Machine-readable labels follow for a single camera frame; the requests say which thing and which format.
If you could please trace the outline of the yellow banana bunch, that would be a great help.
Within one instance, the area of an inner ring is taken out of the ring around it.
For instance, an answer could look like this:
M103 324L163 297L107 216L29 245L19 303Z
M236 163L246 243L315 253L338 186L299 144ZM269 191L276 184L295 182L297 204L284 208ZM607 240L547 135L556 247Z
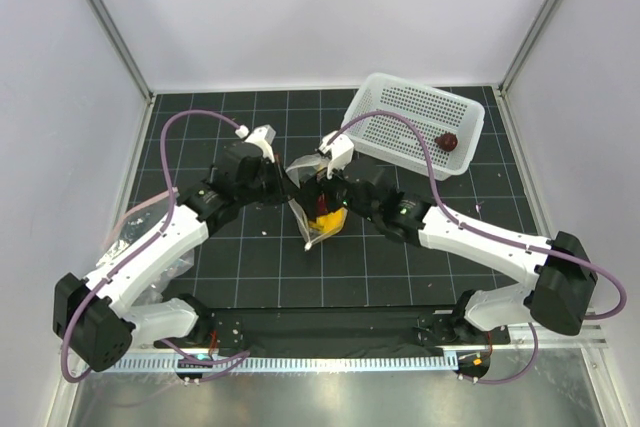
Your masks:
M315 235L333 236L343 229L347 215L347 210L342 208L338 211L318 216L314 221L309 220L307 225Z

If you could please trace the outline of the clear polka dot zip bag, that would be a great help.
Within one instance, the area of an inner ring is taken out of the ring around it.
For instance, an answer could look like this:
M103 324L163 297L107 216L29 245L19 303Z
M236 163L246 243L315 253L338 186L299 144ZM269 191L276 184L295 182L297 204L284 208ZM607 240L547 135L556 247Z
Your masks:
M285 170L297 187L289 207L304 241L305 252L340 233L347 219L345 208L329 211L328 201L321 191L318 177L324 176L327 166L328 160L315 153L296 159Z

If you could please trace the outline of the red apple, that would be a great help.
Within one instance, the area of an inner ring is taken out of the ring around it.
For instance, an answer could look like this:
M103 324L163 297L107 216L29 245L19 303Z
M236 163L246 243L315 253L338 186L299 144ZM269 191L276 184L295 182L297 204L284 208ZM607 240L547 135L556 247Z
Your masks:
M326 197L324 195L319 196L315 202L315 217L323 217L329 213Z
M434 139L434 143L444 152L453 152L458 146L455 134L446 132Z

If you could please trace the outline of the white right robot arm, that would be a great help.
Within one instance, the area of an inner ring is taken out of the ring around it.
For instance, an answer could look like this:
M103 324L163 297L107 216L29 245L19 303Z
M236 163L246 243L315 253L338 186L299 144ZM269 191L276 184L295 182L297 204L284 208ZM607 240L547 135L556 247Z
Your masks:
M398 190L381 172L313 174L301 181L296 199L308 214L344 208L390 240L454 254L509 277L507 287L460 296L450 319L460 342L527 322L565 336L581 331L598 277L586 267L588 256L572 234L547 239L444 213L433 202Z

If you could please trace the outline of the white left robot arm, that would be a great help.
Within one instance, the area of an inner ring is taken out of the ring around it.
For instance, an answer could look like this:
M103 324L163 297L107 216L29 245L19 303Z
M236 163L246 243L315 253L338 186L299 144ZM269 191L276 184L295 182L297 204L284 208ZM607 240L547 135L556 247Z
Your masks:
M136 300L183 254L204 243L250 204L278 205L293 191L268 140L249 136L228 145L209 176L181 193L170 211L115 260L54 289L54 333L62 352L76 353L95 372L112 367L132 347L181 339L208 342L210 308L190 294L152 305Z

